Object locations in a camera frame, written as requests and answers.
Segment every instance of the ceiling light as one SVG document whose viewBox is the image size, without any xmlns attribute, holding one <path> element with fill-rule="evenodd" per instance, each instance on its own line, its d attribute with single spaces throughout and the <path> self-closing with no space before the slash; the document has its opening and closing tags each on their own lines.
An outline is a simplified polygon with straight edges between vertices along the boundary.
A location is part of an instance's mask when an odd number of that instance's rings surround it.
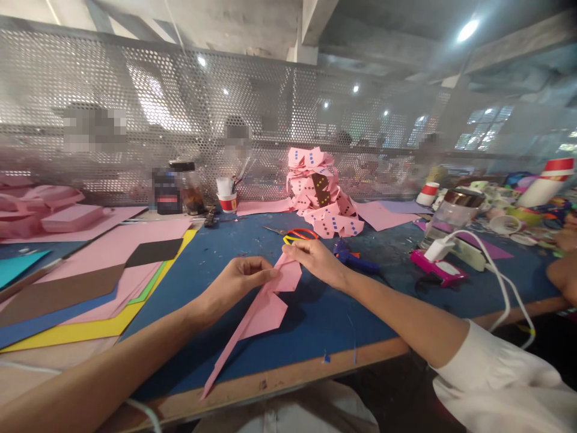
<svg viewBox="0 0 577 433">
<path fill-rule="evenodd" d="M 469 39 L 473 35 L 473 33 L 475 33 L 475 30 L 477 30 L 477 27 L 479 27 L 479 20 L 469 21 L 467 24 L 465 24 L 465 27 L 463 27 L 461 33 L 459 33 L 459 36 L 457 37 L 457 42 L 463 42 Z"/>
</svg>

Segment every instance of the blue glue gun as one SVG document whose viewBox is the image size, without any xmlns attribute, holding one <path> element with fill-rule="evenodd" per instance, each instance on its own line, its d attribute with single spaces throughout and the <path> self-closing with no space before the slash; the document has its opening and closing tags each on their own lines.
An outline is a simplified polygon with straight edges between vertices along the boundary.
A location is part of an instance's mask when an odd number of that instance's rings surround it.
<svg viewBox="0 0 577 433">
<path fill-rule="evenodd" d="M 358 269 L 367 274 L 380 275 L 380 266 L 377 263 L 362 260 L 356 255 L 349 252 L 344 239 L 339 239 L 335 248 L 332 250 L 339 262 L 350 268 Z"/>
</svg>

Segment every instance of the red scissors handle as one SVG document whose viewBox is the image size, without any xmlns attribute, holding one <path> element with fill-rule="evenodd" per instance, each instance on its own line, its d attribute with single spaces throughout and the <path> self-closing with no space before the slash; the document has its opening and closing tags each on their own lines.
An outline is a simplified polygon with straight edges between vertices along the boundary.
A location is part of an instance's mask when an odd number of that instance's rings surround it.
<svg viewBox="0 0 577 433">
<path fill-rule="evenodd" d="M 288 233 L 289 236 L 294 236 L 296 238 L 306 239 L 308 241 L 319 238 L 315 232 L 313 232 L 312 230 L 308 230 L 308 229 L 292 229 L 292 230 L 289 230 L 288 232 L 289 232 Z"/>
</svg>

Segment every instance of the plug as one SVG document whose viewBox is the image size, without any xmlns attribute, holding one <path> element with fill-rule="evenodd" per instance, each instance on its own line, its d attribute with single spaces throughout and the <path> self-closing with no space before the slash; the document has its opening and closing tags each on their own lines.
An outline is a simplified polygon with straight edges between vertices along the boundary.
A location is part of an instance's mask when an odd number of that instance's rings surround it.
<svg viewBox="0 0 577 433">
<path fill-rule="evenodd" d="M 429 262 L 436 262 L 437 260 L 442 260 L 445 256 L 453 249 L 455 243 L 452 239 L 442 238 L 437 239 L 433 242 L 433 245 L 429 247 L 425 253 L 425 259 Z"/>
</svg>

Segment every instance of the white cable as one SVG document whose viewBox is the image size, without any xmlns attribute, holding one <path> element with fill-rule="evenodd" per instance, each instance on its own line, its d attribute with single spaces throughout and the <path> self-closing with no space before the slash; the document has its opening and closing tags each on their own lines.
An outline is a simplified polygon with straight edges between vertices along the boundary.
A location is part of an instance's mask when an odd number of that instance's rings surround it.
<svg viewBox="0 0 577 433">
<path fill-rule="evenodd" d="M 168 16 L 170 17 L 170 21 L 172 21 L 172 27 L 174 27 L 174 30 L 176 30 L 176 36 L 179 37 L 179 42 L 180 42 L 180 46 L 182 47 L 182 51 L 185 52 L 185 45 L 182 43 L 182 38 L 180 37 L 180 32 L 179 32 L 179 28 L 176 27 L 176 23 L 174 22 L 174 18 L 172 16 L 172 11 L 170 10 L 170 6 L 168 5 L 168 0 L 164 0 L 164 4 L 166 5 L 166 10 L 168 10 Z"/>
<path fill-rule="evenodd" d="M 469 233 L 471 236 L 473 236 L 477 240 L 477 242 L 479 243 L 479 246 L 481 247 L 481 249 L 485 253 L 485 256 L 487 257 L 487 260 L 489 261 L 489 263 L 491 264 L 491 266 L 495 270 L 495 275 L 497 276 L 497 280 L 499 281 L 499 285 L 501 286 L 501 292 L 503 293 L 503 299 L 505 300 L 505 311 L 503 311 L 503 314 L 489 328 L 489 332 L 493 332 L 497 328 L 497 326 L 501 325 L 503 320 L 505 320 L 507 318 L 507 316 L 509 315 L 509 313 L 511 312 L 511 302 L 509 301 L 509 295 L 507 295 L 507 288 L 505 287 L 505 283 L 503 282 L 503 279 L 501 277 L 501 273 L 497 269 L 497 266 L 495 265 L 495 262 L 493 261 L 493 259 L 491 259 L 491 256 L 489 255 L 487 248 L 485 248 L 483 241 L 481 241 L 481 239 L 479 239 L 479 237 L 475 233 L 468 232 L 467 230 L 457 230 L 456 232 L 452 232 L 450 235 L 446 236 L 445 240 L 448 241 L 449 239 L 454 238 L 455 235 L 458 233 Z"/>
<path fill-rule="evenodd" d="M 56 11 L 52 7 L 52 3 L 50 3 L 50 0 L 46 0 L 46 4 L 48 5 L 48 9 L 50 9 L 50 12 L 52 12 L 52 16 L 54 17 L 56 24 L 62 25 L 62 24 L 60 24 L 60 20 L 58 19 L 58 15 L 56 15 Z"/>
<path fill-rule="evenodd" d="M 54 375 L 59 375 L 62 373 L 61 370 L 55 370 L 55 369 L 44 368 L 44 367 L 35 367 L 35 366 L 27 365 L 27 364 L 15 363 L 12 361 L 0 360 L 0 366 L 14 367 L 14 368 L 20 369 L 20 370 L 34 371 L 34 372 L 40 372 L 40 373 L 49 373 L 49 374 L 54 374 Z M 144 412 L 144 414 L 148 417 L 148 419 L 150 419 L 150 422 L 152 422 L 152 425 L 154 428 L 154 433 L 162 433 L 162 427 L 160 426 L 160 421 L 158 419 L 158 416 L 156 416 L 156 414 L 154 413 L 154 411 L 151 408 L 146 406 L 146 404 L 140 403 L 140 402 L 133 400 L 133 399 L 128 399 L 126 401 L 126 403 L 128 405 Z"/>
<path fill-rule="evenodd" d="M 490 270 L 491 272 L 493 272 L 497 276 L 497 280 L 499 280 L 499 285 L 501 286 L 501 291 L 503 293 L 503 299 L 505 301 L 505 311 L 495 321 L 495 323 L 489 328 L 489 332 L 493 332 L 497 328 L 497 326 L 499 326 L 507 318 L 507 316 L 511 312 L 511 302 L 509 300 L 507 288 L 505 287 L 505 283 L 503 282 L 503 279 L 505 279 L 509 283 L 509 285 L 511 286 L 511 289 L 513 290 L 515 298 L 517 299 L 517 303 L 519 304 L 519 308 L 521 308 L 521 312 L 525 316 L 525 319 L 527 320 L 527 323 L 529 324 L 529 327 L 531 329 L 529 339 L 525 342 L 525 344 L 523 344 L 521 346 L 521 349 L 527 349 L 527 347 L 529 347 L 533 343 L 533 341 L 535 341 L 536 331 L 535 331 L 535 326 L 533 325 L 533 322 L 532 322 L 529 314 L 527 313 L 527 310 L 525 309 L 525 305 L 523 304 L 523 301 L 521 300 L 521 296 L 519 296 L 519 292 L 517 291 L 517 287 L 508 277 L 504 276 L 499 271 L 499 269 L 495 265 L 495 262 L 493 261 L 493 259 L 489 255 L 489 252 L 487 251 L 487 248 L 485 247 L 484 243 L 481 241 L 481 239 L 475 233 L 469 232 L 467 230 L 457 230 L 455 232 L 452 232 L 450 235 L 446 236 L 444 238 L 444 241 L 445 242 L 449 241 L 451 238 L 454 238 L 455 235 L 457 235 L 458 233 L 469 233 L 471 236 L 473 236 L 473 238 L 475 238 L 477 240 L 477 242 L 479 243 L 479 246 L 481 247 L 481 249 L 485 253 L 485 256 L 487 257 L 487 260 L 489 261 L 490 266 L 486 266 L 486 268 L 488 270 Z"/>
</svg>

